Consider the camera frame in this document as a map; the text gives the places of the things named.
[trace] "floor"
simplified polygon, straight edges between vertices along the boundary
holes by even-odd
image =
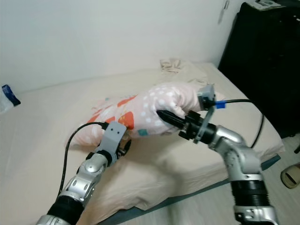
[[[272,205],[282,225],[295,225],[300,221],[300,186],[286,188],[280,173],[286,167],[300,162],[300,153],[293,151],[300,144],[300,135],[283,139],[286,152],[281,160],[263,172]],[[233,197],[230,184],[195,195],[168,207],[161,208],[121,225],[235,225]]]

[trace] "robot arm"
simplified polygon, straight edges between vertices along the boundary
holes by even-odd
[[[169,111],[157,111],[162,120],[180,129],[179,135],[194,143],[201,141],[218,152],[227,167],[235,198],[235,218],[243,225],[278,225],[275,209],[270,205],[268,193],[261,175],[260,160],[237,133],[222,126],[209,123],[214,108],[214,91],[211,85],[198,93],[202,109],[208,111],[203,119],[190,111],[185,119]],[[90,153],[75,177],[59,194],[47,215],[42,216],[37,225],[75,225],[108,166],[125,155],[127,144],[120,148],[126,127],[111,122],[105,130],[101,144]]]
[[[126,127],[115,121],[108,125],[100,145],[87,156],[77,174],[37,225],[75,225],[78,222],[102,173],[129,149],[130,142],[124,149],[120,148],[125,131]]]
[[[219,153],[227,167],[235,199],[235,219],[243,225],[278,225],[274,207],[270,205],[268,192],[261,174],[260,160],[237,133],[209,123],[213,113],[213,87],[201,92],[200,103],[208,110],[206,117],[190,111],[182,119],[169,111],[157,111],[162,120],[180,129],[179,136],[194,143],[199,141]]]

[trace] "pink pillow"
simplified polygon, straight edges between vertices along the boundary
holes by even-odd
[[[106,99],[92,109],[86,122],[118,121],[128,128],[131,138],[175,132],[177,128],[163,122],[156,110],[168,110],[182,118],[190,110],[198,112],[201,110],[197,97],[200,88],[199,84],[169,82],[131,97]],[[97,146],[102,135],[99,125],[90,125],[74,136],[74,143]]]

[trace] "wire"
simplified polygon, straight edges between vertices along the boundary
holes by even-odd
[[[80,126],[79,128],[76,129],[76,131],[73,132],[73,134],[69,137],[69,140],[67,142],[66,145],[66,149],[65,149],[65,158],[64,158],[64,166],[62,169],[62,175],[61,175],[61,181],[60,181],[60,189],[58,191],[57,196],[60,195],[60,193],[62,192],[62,189],[64,187],[64,182],[65,182],[65,176],[66,176],[66,169],[67,169],[67,159],[68,159],[68,151],[69,151],[69,147],[70,147],[70,143],[73,139],[73,137],[75,136],[75,134],[80,131],[82,128],[89,126],[89,125],[93,125],[93,124],[98,124],[100,125],[102,128],[106,127],[107,125],[105,123],[101,123],[101,122],[91,122],[91,123],[86,123],[83,124],[82,126]]]
[[[232,100],[225,100],[226,103],[237,103],[237,102],[250,102],[252,104],[254,104],[250,99],[232,99]],[[254,148],[254,146],[256,145],[258,139],[259,139],[259,136],[261,135],[261,132],[262,132],[262,129],[263,129],[263,123],[264,123],[264,114],[261,112],[262,114],[262,117],[261,117],[261,123],[259,125],[259,129],[258,129],[258,132],[256,134],[256,137],[251,145],[251,148]]]

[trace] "white polka dot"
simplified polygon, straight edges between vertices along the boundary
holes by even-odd
[[[164,101],[163,99],[160,99],[160,100],[158,101],[158,103],[159,103],[160,105],[164,105],[164,104],[165,104],[165,101]]]
[[[155,121],[154,124],[155,124],[155,126],[159,127],[159,126],[161,126],[163,123],[162,123],[162,121],[157,120],[157,121]]]
[[[95,138],[98,136],[98,128],[96,126],[93,126],[92,128],[92,134],[94,135]]]

